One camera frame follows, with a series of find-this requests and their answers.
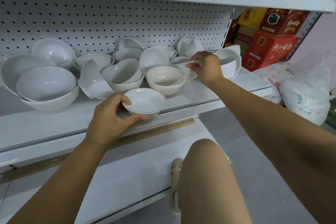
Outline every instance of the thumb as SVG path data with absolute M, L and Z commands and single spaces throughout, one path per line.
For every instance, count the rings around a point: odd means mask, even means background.
M 200 67 L 200 65 L 197 63 L 188 63 L 186 67 L 195 70 L 197 72 L 197 69 Z
M 134 126 L 135 124 L 137 124 L 137 123 L 139 123 L 143 120 L 147 120 L 146 115 L 135 114 L 135 115 L 132 115 L 131 117 L 128 117 L 127 119 L 125 119 L 123 121 L 123 123 L 127 128 L 129 128 L 129 127 Z

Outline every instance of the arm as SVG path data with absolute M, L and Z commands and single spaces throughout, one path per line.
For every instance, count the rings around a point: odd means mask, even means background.
M 321 223 L 336 219 L 336 136 L 225 79 L 219 59 L 198 52 L 189 63 L 233 113 L 305 208 Z
M 121 101 L 131 104 L 126 96 L 117 93 L 95 108 L 83 142 L 8 224 L 75 222 L 87 188 L 108 147 L 129 127 L 146 120 L 146 116 L 138 114 L 126 120 L 119 119 L 115 111 Z

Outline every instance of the shelf bracket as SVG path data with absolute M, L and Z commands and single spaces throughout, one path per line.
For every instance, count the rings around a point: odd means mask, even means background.
M 246 9 L 249 8 L 247 6 L 235 6 L 230 17 L 231 20 L 237 19 L 238 16 Z

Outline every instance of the pink wall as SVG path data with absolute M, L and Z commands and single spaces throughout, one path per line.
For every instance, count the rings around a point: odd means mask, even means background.
M 290 59 L 290 67 L 293 72 L 311 69 L 325 54 L 329 54 L 331 86 L 334 87 L 336 86 L 336 13 L 321 15 Z

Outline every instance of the lower shelf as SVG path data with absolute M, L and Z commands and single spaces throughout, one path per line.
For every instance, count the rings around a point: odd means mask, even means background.
M 230 80 L 261 97 L 272 93 L 268 82 L 244 68 L 240 70 L 237 77 Z M 142 122 L 133 129 L 138 130 L 153 124 L 161 124 L 224 107 L 221 101 L 217 104 L 205 105 L 218 100 L 216 94 L 195 79 L 186 83 L 177 94 L 167 97 L 166 106 L 157 118 Z M 64 110 L 41 112 L 31 110 L 30 107 L 21 103 L 18 97 L 1 88 L 0 152 L 84 133 L 92 119 L 96 105 L 101 102 L 101 100 L 89 99 L 81 94 L 72 105 Z M 124 112 L 120 113 L 120 116 L 126 117 L 128 114 Z
M 202 122 L 195 119 L 187 121 L 185 126 L 108 151 L 95 172 L 75 223 L 98 220 L 110 223 L 162 198 L 152 196 L 169 189 L 171 162 L 184 158 L 191 144 L 202 138 L 215 141 Z M 2 188 L 7 191 L 0 209 L 0 224 L 6 223 L 57 167 L 39 169 L 37 173 L 34 166 L 26 170 L 19 175 L 13 171 L 1 177 L 2 182 L 11 177 L 14 180 L 0 185 L 0 193 Z M 143 199 L 150 200 L 138 205 Z

